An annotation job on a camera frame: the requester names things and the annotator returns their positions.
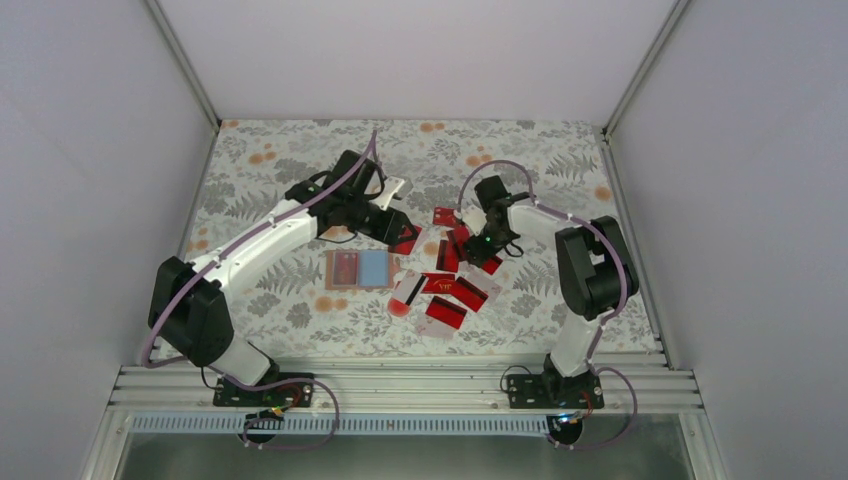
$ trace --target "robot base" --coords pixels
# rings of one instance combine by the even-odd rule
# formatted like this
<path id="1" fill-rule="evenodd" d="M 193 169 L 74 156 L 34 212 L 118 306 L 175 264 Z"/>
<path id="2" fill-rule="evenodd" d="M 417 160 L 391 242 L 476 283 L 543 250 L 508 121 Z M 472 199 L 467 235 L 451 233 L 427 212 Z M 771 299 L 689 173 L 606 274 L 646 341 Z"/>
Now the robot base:
<path id="1" fill-rule="evenodd" d="M 279 382 L 288 378 L 315 378 L 311 373 L 295 373 L 295 372 L 280 372 L 276 379 L 268 379 L 266 383 Z M 302 392 L 297 404 L 290 407 L 307 408 L 312 405 L 312 385 L 309 383 L 294 383 Z M 218 385 L 215 386 L 215 398 L 212 404 L 216 407 L 279 407 L 287 406 L 294 398 L 295 391 L 289 385 L 284 385 L 272 390 L 263 390 L 261 392 L 249 392 L 242 390 L 232 383 L 220 379 Z"/>
<path id="2" fill-rule="evenodd" d="M 592 409 L 604 408 L 601 381 L 590 372 L 571 378 L 558 378 L 553 382 L 551 378 L 545 377 L 544 373 L 507 375 L 509 407 L 528 410 L 554 408 L 585 410 L 589 408 L 586 401 L 588 398 Z"/>

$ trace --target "white wall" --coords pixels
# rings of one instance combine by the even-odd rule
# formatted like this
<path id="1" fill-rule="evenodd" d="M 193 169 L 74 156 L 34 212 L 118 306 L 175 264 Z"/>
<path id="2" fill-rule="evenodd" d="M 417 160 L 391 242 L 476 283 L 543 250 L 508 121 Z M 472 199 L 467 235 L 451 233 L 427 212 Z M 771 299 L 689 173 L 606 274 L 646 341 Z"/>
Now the white wall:
<path id="1" fill-rule="evenodd" d="M 219 116 L 603 124 L 673 0 L 160 0 Z"/>
<path id="2" fill-rule="evenodd" d="M 696 1 L 613 135 L 730 476 L 848 478 L 848 4 Z"/>
<path id="3" fill-rule="evenodd" d="M 0 15 L 0 478 L 78 478 L 212 130 L 138 0 Z"/>

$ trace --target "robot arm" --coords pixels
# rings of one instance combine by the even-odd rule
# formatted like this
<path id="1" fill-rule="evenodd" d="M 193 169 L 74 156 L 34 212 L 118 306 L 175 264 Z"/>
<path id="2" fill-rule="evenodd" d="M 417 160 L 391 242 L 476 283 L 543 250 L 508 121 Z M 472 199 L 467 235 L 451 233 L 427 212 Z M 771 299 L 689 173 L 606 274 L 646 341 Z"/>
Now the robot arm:
<path id="1" fill-rule="evenodd" d="M 294 185 L 265 218 L 227 244 L 189 263 L 176 257 L 166 260 L 156 277 L 149 325 L 156 323 L 165 306 L 196 271 L 214 261 L 217 266 L 203 276 L 165 322 L 162 337 L 194 365 L 210 366 L 245 385 L 276 380 L 275 363 L 235 335 L 228 301 L 253 287 L 263 272 L 282 256 L 321 236 L 330 227 L 345 226 L 351 232 L 390 246 L 414 240 L 418 235 L 406 214 L 389 206 L 393 198 L 400 198 L 408 190 L 408 184 L 399 178 L 384 177 L 377 163 L 371 160 L 366 160 L 340 188 L 310 208 L 275 223 L 280 214 L 321 194 L 353 168 L 359 157 L 355 152 L 344 152 L 332 171 Z M 367 194 L 375 175 L 380 191 Z M 324 181 L 319 185 L 316 182 L 321 178 Z"/>
<path id="2" fill-rule="evenodd" d="M 556 251 L 562 294 L 575 315 L 565 318 L 545 359 L 541 380 L 550 402 L 564 406 L 575 393 L 592 391 L 597 385 L 587 358 L 601 328 L 599 315 L 615 308 L 621 295 L 621 281 L 612 256 L 594 233 L 543 211 L 533 205 L 527 193 L 510 194 L 497 176 L 481 180 L 475 192 L 482 211 L 463 212 L 462 216 L 473 233 L 463 245 L 471 264 L 482 266 L 522 236 Z M 615 248 L 624 266 L 627 296 L 635 295 L 639 281 L 617 222 L 607 216 L 593 220 L 591 225 Z"/>

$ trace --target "metal frame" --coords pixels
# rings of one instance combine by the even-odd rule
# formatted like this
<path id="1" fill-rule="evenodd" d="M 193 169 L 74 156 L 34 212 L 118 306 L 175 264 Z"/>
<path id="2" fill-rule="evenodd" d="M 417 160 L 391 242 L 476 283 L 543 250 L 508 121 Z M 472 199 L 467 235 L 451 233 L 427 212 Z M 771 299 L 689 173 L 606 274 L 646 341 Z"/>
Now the metal frame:
<path id="1" fill-rule="evenodd" d="M 215 112 L 215 108 L 212 106 L 212 102 L 209 100 L 206 90 L 203 89 L 203 84 L 200 83 L 197 73 L 195 73 L 194 68 L 191 66 L 191 62 L 188 60 L 188 56 L 186 56 L 182 45 L 180 45 L 180 41 L 177 39 L 174 29 L 171 27 L 171 23 L 168 21 L 165 11 L 159 4 L 159 0 L 144 0 L 144 4 L 150 12 L 153 22 L 156 23 L 157 27 L 159 27 L 159 33 L 162 35 L 162 39 L 167 44 L 168 50 L 171 51 L 174 60 L 177 62 L 177 67 L 183 73 L 183 77 L 185 77 L 186 83 L 188 83 L 191 93 L 194 95 L 195 101 L 197 101 L 197 105 L 201 110 L 203 110 L 203 115 L 209 121 L 209 124 L 212 125 L 215 133 L 217 133 L 220 118 Z"/>
<path id="2" fill-rule="evenodd" d="M 645 80 L 647 80 L 648 75 L 651 73 L 651 70 L 653 70 L 654 65 L 656 65 L 660 54 L 663 49 L 665 49 L 671 35 L 674 33 L 675 28 L 677 28 L 681 18 L 683 18 L 683 14 L 686 13 L 686 9 L 689 8 L 692 1 L 693 0 L 677 0 L 671 7 L 671 10 L 669 10 L 662 27 L 660 27 L 659 32 L 657 32 L 657 36 L 654 37 L 654 41 L 648 48 L 648 52 L 645 54 L 645 57 L 642 59 L 642 63 L 639 64 L 639 68 L 636 69 L 636 73 L 633 74 L 633 78 L 630 79 L 630 83 L 627 84 L 624 94 L 615 106 L 609 121 L 607 121 L 607 124 L 604 127 L 605 134 L 612 135 L 616 128 L 618 128 L 618 124 L 621 123 L 621 119 L 627 111 L 627 108 L 630 106 L 630 103 L 633 101 L 633 97 L 639 91 L 642 84 L 645 83 Z"/>
<path id="3" fill-rule="evenodd" d="M 112 480 L 118 478 L 133 414 L 106 410 L 94 437 L 82 480 Z"/>
<path id="4" fill-rule="evenodd" d="M 283 371 L 312 372 L 334 390 L 346 413 L 365 414 L 560 414 L 573 410 L 510 410 L 499 380 L 508 365 L 541 371 L 543 355 L 410 358 L 280 359 Z M 692 413 L 703 406 L 692 372 L 671 371 L 662 354 L 599 354 L 599 365 L 620 369 L 633 382 L 639 411 Z M 626 385 L 603 374 L 606 407 L 597 414 L 629 413 Z M 123 367 L 109 400 L 110 411 L 230 411 L 212 405 L 200 372 L 190 365 L 158 370 Z M 331 413 L 329 398 L 320 389 L 313 395 L 311 413 Z"/>
<path id="5" fill-rule="evenodd" d="M 680 414 L 680 426 L 696 480 L 727 480 L 706 412 Z"/>
<path id="6" fill-rule="evenodd" d="M 680 365 L 680 355 L 676 348 L 675 342 L 671 340 L 669 335 L 665 335 L 662 327 L 662 319 L 657 309 L 657 302 L 652 289 L 652 284 L 649 275 L 645 271 L 645 260 L 642 256 L 642 251 L 639 248 L 639 242 L 636 240 L 636 233 L 633 228 L 633 220 L 630 216 L 630 210 L 627 206 L 627 199 L 624 195 L 624 190 L 621 186 L 621 178 L 618 174 L 618 169 L 615 165 L 615 157 L 612 153 L 612 147 L 609 143 L 609 135 L 604 134 L 604 129 L 601 127 L 593 127 L 595 141 L 598 143 L 598 148 L 601 151 L 601 159 L 604 162 L 604 168 L 607 171 L 607 178 L 612 188 L 612 196 L 615 201 L 616 209 L 618 210 L 619 219 L 621 220 L 621 229 L 624 233 L 624 239 L 630 247 L 630 256 L 633 258 L 633 264 L 636 267 L 636 272 L 639 278 L 643 279 L 641 283 L 642 299 L 645 301 L 645 310 L 648 313 L 648 322 L 651 328 L 658 336 L 657 340 L 663 346 L 663 352 L 668 359 L 669 368 L 672 370 Z"/>
<path id="7" fill-rule="evenodd" d="M 309 371 L 334 390 L 342 403 L 340 435 L 541 435 L 544 417 L 573 410 L 510 410 L 499 381 L 508 365 L 541 369 L 542 355 L 399 358 L 279 359 L 282 369 Z M 723 480 L 717 450 L 690 371 L 668 369 L 661 353 L 598 354 L 599 365 L 621 370 L 636 388 L 640 413 L 678 414 L 693 471 L 699 480 Z M 629 414 L 626 385 L 602 375 L 606 407 L 595 414 Z M 194 366 L 157 370 L 125 366 L 115 382 L 83 479 L 119 478 L 127 435 L 138 433 L 222 433 L 240 428 L 255 408 L 212 406 L 213 392 Z M 282 434 L 326 431 L 332 405 L 320 390 L 312 407 L 293 409 L 281 424 L 257 428 Z"/>

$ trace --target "cable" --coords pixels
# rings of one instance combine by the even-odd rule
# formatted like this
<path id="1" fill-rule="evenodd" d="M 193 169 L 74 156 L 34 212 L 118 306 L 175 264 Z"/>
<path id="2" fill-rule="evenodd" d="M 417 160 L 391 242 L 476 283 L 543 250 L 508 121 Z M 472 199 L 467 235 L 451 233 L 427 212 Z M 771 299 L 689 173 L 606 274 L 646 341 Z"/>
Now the cable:
<path id="1" fill-rule="evenodd" d="M 348 238 L 348 239 L 345 239 L 345 240 L 342 240 L 342 241 L 340 241 L 340 242 L 339 242 L 339 241 L 336 241 L 336 240 L 330 240 L 330 239 L 328 239 L 328 238 L 321 238 L 321 237 L 318 237 L 318 240 L 321 240 L 322 242 L 335 243 L 335 244 L 337 244 L 337 245 L 341 245 L 341 244 L 343 244 L 343 243 L 347 243 L 347 242 L 350 242 L 350 241 L 352 241 L 352 240 L 355 240 L 357 237 L 359 237 L 359 232 L 353 232 L 353 236 L 352 236 L 352 237 L 350 237 L 350 238 Z"/>
<path id="2" fill-rule="evenodd" d="M 549 442 L 554 444 L 554 448 L 562 447 L 567 450 L 586 451 L 609 447 L 610 445 L 614 445 L 621 441 L 621 439 L 624 438 L 624 436 L 631 430 L 631 428 L 633 428 L 633 421 L 636 419 L 636 415 L 639 413 L 639 402 L 636 400 L 636 390 L 633 388 L 633 384 L 630 383 L 630 380 L 628 380 L 623 373 L 619 372 L 615 368 L 601 367 L 596 370 L 596 373 L 601 372 L 612 372 L 618 375 L 622 380 L 624 380 L 624 383 L 627 385 L 627 389 L 630 390 L 630 398 L 633 399 L 633 413 L 630 414 L 630 417 L 627 419 L 627 425 L 625 425 L 624 428 L 620 432 L 618 432 L 618 435 L 612 437 L 611 439 L 599 443 L 593 443 L 591 445 L 560 445 L 560 443 L 554 440 L 554 438 L 550 434 L 547 434 L 546 437 Z"/>
<path id="3" fill-rule="evenodd" d="M 153 324 L 153 327 L 151 327 L 150 334 L 148 334 L 147 340 L 144 344 L 144 348 L 142 349 L 142 365 L 144 365 L 146 368 L 159 368 L 164 367 L 165 365 L 169 365 L 171 363 L 185 360 L 185 355 L 179 355 L 176 357 L 168 358 L 166 360 L 153 362 L 150 360 L 150 353 L 153 351 L 153 343 L 156 341 L 156 337 L 159 336 L 159 332 L 162 331 L 162 327 L 165 325 L 165 322 L 168 320 L 168 317 L 171 316 L 171 313 L 173 313 L 174 309 L 177 308 L 177 305 L 179 305 L 180 301 L 182 301 L 182 299 L 188 294 L 188 292 L 191 291 L 191 289 L 197 284 L 197 282 L 199 282 L 200 279 L 202 279 L 207 273 L 209 273 L 216 266 L 220 265 L 221 260 L 226 259 L 227 256 L 233 253 L 245 242 L 255 237 L 259 233 L 264 232 L 266 229 L 271 228 L 272 225 L 276 226 L 276 224 L 282 222 L 283 220 L 297 215 L 298 213 L 308 209 L 312 205 L 315 205 L 316 203 L 320 202 L 328 195 L 333 193 L 333 191 L 342 186 L 344 182 L 346 182 L 351 176 L 353 176 L 353 174 L 357 170 L 359 170 L 362 164 L 365 163 L 365 160 L 368 159 L 368 155 L 371 153 L 373 153 L 374 155 L 377 154 L 377 130 L 374 130 L 371 133 L 371 140 L 368 142 L 368 146 L 365 147 L 365 151 L 362 152 L 362 155 L 359 157 L 359 160 L 353 165 L 353 167 L 351 167 L 350 170 L 345 172 L 344 175 L 342 175 L 338 180 L 336 180 L 335 183 L 330 185 L 329 188 L 318 193 L 318 195 L 315 195 L 310 200 L 307 200 L 306 202 L 302 203 L 300 206 L 295 207 L 289 210 L 288 212 L 277 215 L 276 217 L 274 217 L 273 222 L 262 223 L 260 225 L 257 225 L 253 229 L 245 232 L 244 235 L 233 240 L 233 242 L 227 248 L 225 248 L 221 253 L 219 253 L 217 259 L 209 262 L 206 266 L 201 268 L 200 271 L 198 271 L 191 279 L 189 279 L 189 281 L 186 282 L 186 284 L 183 285 L 182 288 L 179 289 L 179 291 L 177 291 L 177 294 L 174 295 L 171 301 L 168 302 L 168 305 L 165 307 L 164 310 L 162 310 L 162 313 L 159 314 L 159 318 L 156 319 L 156 322 Z"/>
<path id="4" fill-rule="evenodd" d="M 507 247 L 515 248 L 516 250 L 518 250 L 518 254 L 516 255 L 516 254 L 510 252 L 509 248 L 507 248 Z M 515 242 L 509 242 L 508 245 L 504 245 L 504 252 L 512 258 L 521 258 L 521 257 L 524 256 L 524 249 L 519 247 L 518 245 L 516 245 Z"/>
<path id="5" fill-rule="evenodd" d="M 499 382 L 499 386 L 501 387 L 501 391 L 503 393 L 507 393 L 507 394 L 509 393 L 509 391 L 507 389 L 503 388 L 503 379 L 506 378 L 506 372 L 512 370 L 513 368 L 524 369 L 524 371 L 527 372 L 527 375 L 533 375 L 533 372 L 531 372 L 530 369 L 525 367 L 524 365 L 510 365 L 510 366 L 506 367 L 506 370 L 504 370 L 504 373 L 501 375 L 501 381 Z"/>
<path id="6" fill-rule="evenodd" d="M 215 387 L 210 387 L 209 383 L 206 381 L 206 372 L 203 370 L 203 368 L 204 367 L 200 367 L 200 378 L 203 379 L 203 384 L 206 385 L 206 388 L 208 388 L 209 390 L 214 390 L 217 392 L 218 389 Z"/>
<path id="7" fill-rule="evenodd" d="M 315 380 L 314 378 L 289 378 L 289 379 L 286 379 L 286 380 L 280 380 L 279 382 L 274 382 L 274 383 L 270 383 L 268 385 L 261 385 L 261 386 L 245 385 L 245 384 L 239 382 L 237 379 L 235 379 L 235 378 L 233 378 L 229 375 L 225 375 L 224 378 L 226 378 L 228 381 L 232 382 L 235 386 L 241 388 L 242 390 L 247 390 L 248 392 L 261 392 L 263 390 L 270 390 L 272 388 L 282 387 L 284 385 L 291 385 L 291 384 L 297 384 L 297 383 L 309 383 L 309 384 L 321 387 L 321 389 L 324 390 L 325 392 L 327 392 L 327 395 L 330 396 L 330 400 L 333 401 L 333 410 L 334 410 L 334 413 L 335 413 L 334 418 L 333 418 L 333 423 L 330 426 L 330 432 L 327 433 L 327 435 L 324 436 L 324 438 L 322 438 L 321 440 L 319 440 L 319 441 L 317 441 L 313 444 L 310 444 L 310 445 L 269 445 L 269 446 L 263 446 L 263 444 L 254 443 L 254 442 L 251 442 L 250 440 L 248 440 L 247 431 L 250 430 L 250 428 L 252 426 L 256 425 L 259 422 L 264 422 L 266 420 L 279 420 L 279 419 L 275 419 L 275 418 L 254 418 L 253 420 L 247 422 L 247 424 L 244 427 L 244 431 L 242 432 L 241 439 L 244 441 L 245 446 L 257 447 L 260 450 L 267 449 L 267 450 L 277 450 L 277 451 L 285 451 L 285 452 L 293 452 L 293 451 L 305 452 L 305 451 L 309 451 L 309 450 L 315 450 L 316 448 L 324 446 L 327 442 L 329 442 L 336 435 L 336 431 L 339 429 L 339 422 L 341 420 L 340 419 L 341 412 L 339 411 L 339 400 L 336 398 L 336 395 L 333 393 L 333 391 L 330 390 L 330 387 L 328 387 L 327 385 L 325 385 L 324 383 L 322 383 L 318 380 Z"/>
<path id="8" fill-rule="evenodd" d="M 459 189 L 459 198 L 456 200 L 456 213 L 462 213 L 462 196 L 465 194 L 465 189 L 466 187 L 468 187 L 468 183 L 471 182 L 471 178 L 473 178 L 474 175 L 480 170 L 498 164 L 512 165 L 513 167 L 521 170 L 521 173 L 523 173 L 524 177 L 527 178 L 527 190 L 530 195 L 530 201 L 533 202 L 533 205 L 536 204 L 536 195 L 533 193 L 533 178 L 530 177 L 530 172 L 528 172 L 523 165 L 521 165 L 520 163 L 513 162 L 512 160 L 492 160 L 491 162 L 484 163 L 483 165 L 480 165 L 479 167 L 475 168 L 471 172 L 471 174 L 468 175 L 468 178 L 465 179 L 465 183 L 463 183 L 462 188 Z"/>
<path id="9" fill-rule="evenodd" d="M 586 399 L 586 416 L 583 418 L 589 418 L 592 416 L 592 412 L 595 410 L 594 408 L 592 408 L 592 398 L 589 396 L 588 393 L 583 390 L 581 390 L 580 393 L 583 395 L 583 398 Z"/>
<path id="10" fill-rule="evenodd" d="M 380 191 L 363 195 L 363 198 L 369 202 L 375 198 L 379 198 L 386 190 L 386 174 L 383 173 L 383 167 L 379 163 L 377 163 L 377 178 L 380 180 Z"/>

